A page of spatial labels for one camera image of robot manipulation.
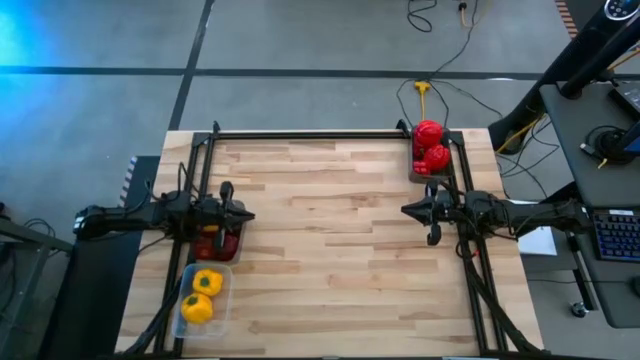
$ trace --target clear plastic container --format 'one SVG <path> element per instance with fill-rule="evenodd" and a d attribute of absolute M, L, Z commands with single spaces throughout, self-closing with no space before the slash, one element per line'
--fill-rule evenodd
<path fill-rule="evenodd" d="M 180 312 L 182 301 L 193 294 L 193 278 L 198 270 L 211 269 L 223 276 L 222 289 L 213 299 L 213 319 L 206 324 L 196 325 L 188 323 Z M 219 338 L 227 331 L 227 321 L 231 314 L 231 299 L 233 294 L 233 273 L 231 268 L 219 263 L 196 263 L 188 265 L 182 273 L 180 297 L 173 310 L 171 332 L 177 338 Z"/>

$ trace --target gray concrete floor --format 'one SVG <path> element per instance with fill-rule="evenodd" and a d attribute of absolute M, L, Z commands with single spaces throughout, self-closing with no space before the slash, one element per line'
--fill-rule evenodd
<path fill-rule="evenodd" d="M 553 0 L 493 0 L 471 43 L 449 71 L 539 73 L 568 43 Z M 184 67 L 204 0 L 0 3 L 0 65 Z M 425 13 L 434 31 L 406 22 L 404 0 L 218 0 L 199 68 L 435 70 L 465 38 L 441 0 Z M 624 72 L 640 70 L 625 64 Z M 76 211 L 117 202 L 128 159 L 159 155 L 181 77 L 0 75 L 0 200 L 18 222 L 42 217 L 71 237 Z M 451 81 L 507 114 L 532 82 Z M 180 129 L 389 128 L 401 118 L 397 79 L 196 77 Z M 450 127 L 486 127 L 497 115 L 451 87 Z M 418 97 L 401 93 L 418 119 Z M 427 116 L 443 121 L 434 92 Z M 542 138 L 556 142 L 551 126 Z M 521 163 L 548 147 L 532 144 Z M 505 169 L 511 167 L 501 161 Z M 571 180 L 559 150 L 534 168 L 547 193 Z M 540 199 L 526 174 L 505 179 L 513 197 Z M 565 274 L 535 274 L 536 278 Z M 610 328 L 602 314 L 576 319 L 575 286 L 532 283 L 547 348 L 560 354 L 628 358 L 638 330 Z"/>

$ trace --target wheel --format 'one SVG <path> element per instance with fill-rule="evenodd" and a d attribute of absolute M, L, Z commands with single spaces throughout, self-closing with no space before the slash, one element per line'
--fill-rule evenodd
<path fill-rule="evenodd" d="M 587 316 L 589 310 L 587 310 L 587 308 L 584 306 L 584 302 L 580 301 L 571 305 L 571 313 L 573 314 L 573 316 L 582 319 L 583 317 Z"/>

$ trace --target wooden table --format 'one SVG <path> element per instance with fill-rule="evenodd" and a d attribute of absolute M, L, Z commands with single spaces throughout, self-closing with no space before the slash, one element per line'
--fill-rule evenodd
<path fill-rule="evenodd" d="M 504 196 L 488 132 L 463 132 L 476 189 Z M 192 134 L 167 134 L 156 194 L 176 188 Z M 424 194 L 407 179 L 407 149 L 406 140 L 217 141 L 210 192 L 232 181 L 235 199 L 256 219 L 247 224 L 233 266 L 227 335 L 186 340 L 183 355 L 477 354 L 455 228 L 443 225 L 441 243 L 427 248 L 426 229 L 400 213 L 401 205 Z M 147 232 L 142 244 L 159 237 Z M 493 238 L 488 246 L 501 305 L 542 346 L 517 244 Z M 165 241 L 138 258 L 118 350 L 130 346 L 157 311 L 170 252 Z"/>

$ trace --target computer keyboard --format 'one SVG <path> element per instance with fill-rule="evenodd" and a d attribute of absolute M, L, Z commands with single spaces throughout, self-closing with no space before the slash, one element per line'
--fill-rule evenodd
<path fill-rule="evenodd" d="M 640 215 L 595 213 L 593 222 L 601 259 L 640 262 Z"/>

